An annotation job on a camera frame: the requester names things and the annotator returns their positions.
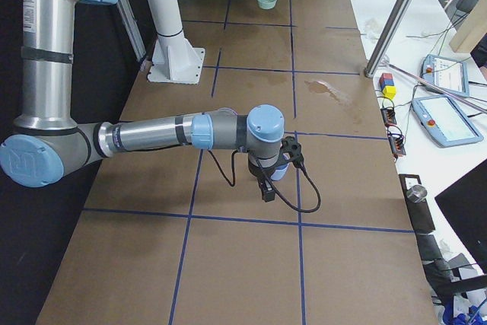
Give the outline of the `blue plastic cup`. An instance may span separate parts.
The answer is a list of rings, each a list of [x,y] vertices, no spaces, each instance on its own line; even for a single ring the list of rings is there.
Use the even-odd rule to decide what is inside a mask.
[[[272,181],[280,181],[287,173],[288,164],[278,166],[274,172],[270,175]]]

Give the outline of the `aluminium frame post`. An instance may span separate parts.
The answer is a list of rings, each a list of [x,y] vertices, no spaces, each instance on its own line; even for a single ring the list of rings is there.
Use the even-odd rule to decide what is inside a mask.
[[[387,49],[389,48],[411,1],[412,0],[396,0],[379,40],[374,47],[374,51],[364,68],[364,75],[366,77],[372,78],[379,68],[379,64],[383,61]]]

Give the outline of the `far teach pendant tablet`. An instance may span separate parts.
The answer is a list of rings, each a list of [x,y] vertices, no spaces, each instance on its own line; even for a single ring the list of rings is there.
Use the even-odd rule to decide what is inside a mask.
[[[423,60],[420,76],[429,84],[453,94],[469,96],[469,77],[463,60],[428,54]]]

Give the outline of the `small metal cup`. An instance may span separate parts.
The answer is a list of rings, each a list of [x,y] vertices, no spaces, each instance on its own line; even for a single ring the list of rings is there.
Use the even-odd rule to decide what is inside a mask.
[[[413,203],[425,201],[428,191],[420,184],[411,186],[406,190],[406,199]]]

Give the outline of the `black monitor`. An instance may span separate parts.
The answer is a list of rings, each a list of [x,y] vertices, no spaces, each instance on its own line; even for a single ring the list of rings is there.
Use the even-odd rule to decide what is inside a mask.
[[[486,272],[486,161],[435,197],[474,262]]]

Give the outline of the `crumpled white tissue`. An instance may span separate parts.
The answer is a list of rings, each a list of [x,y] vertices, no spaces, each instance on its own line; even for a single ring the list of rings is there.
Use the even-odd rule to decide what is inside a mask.
[[[370,40],[372,43],[376,43],[380,39],[383,29],[383,22],[376,18],[369,18],[363,24],[361,35]]]

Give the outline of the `red blue yellow blocks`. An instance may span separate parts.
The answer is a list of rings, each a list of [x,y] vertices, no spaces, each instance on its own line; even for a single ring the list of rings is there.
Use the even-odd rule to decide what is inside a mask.
[[[394,84],[393,75],[391,73],[384,72],[379,79],[380,91],[389,99],[393,99],[396,96],[396,86]]]

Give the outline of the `black power strip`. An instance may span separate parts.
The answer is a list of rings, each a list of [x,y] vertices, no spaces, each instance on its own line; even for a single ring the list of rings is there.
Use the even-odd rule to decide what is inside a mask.
[[[386,128],[387,139],[390,144],[392,155],[395,159],[404,157],[406,155],[405,136],[397,124],[394,108],[383,107],[380,109],[380,112]]]

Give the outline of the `wooden board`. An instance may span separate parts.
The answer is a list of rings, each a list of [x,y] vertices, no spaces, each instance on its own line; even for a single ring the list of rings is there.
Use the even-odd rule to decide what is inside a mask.
[[[450,47],[456,53],[470,53],[485,34],[486,10],[472,10],[450,41]]]

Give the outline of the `teach pendant tablet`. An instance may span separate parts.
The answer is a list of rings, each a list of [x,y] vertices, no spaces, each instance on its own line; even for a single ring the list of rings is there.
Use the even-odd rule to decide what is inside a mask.
[[[420,97],[412,101],[412,108],[425,131],[442,148],[483,140],[480,131],[450,97]]]
[[[423,60],[420,76],[429,84],[453,94],[469,96],[469,77],[463,60],[428,54]]]

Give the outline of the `near teach pendant tablet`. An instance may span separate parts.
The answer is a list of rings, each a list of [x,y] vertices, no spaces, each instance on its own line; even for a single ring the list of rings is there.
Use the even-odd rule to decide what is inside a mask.
[[[450,97],[420,97],[412,101],[412,108],[425,131],[442,148],[483,140],[480,131]]]

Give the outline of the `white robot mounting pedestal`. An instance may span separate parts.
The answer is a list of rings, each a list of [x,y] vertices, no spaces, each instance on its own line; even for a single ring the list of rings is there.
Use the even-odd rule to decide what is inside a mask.
[[[157,83],[198,84],[205,50],[185,37],[177,0],[148,0],[158,35],[148,80]]]

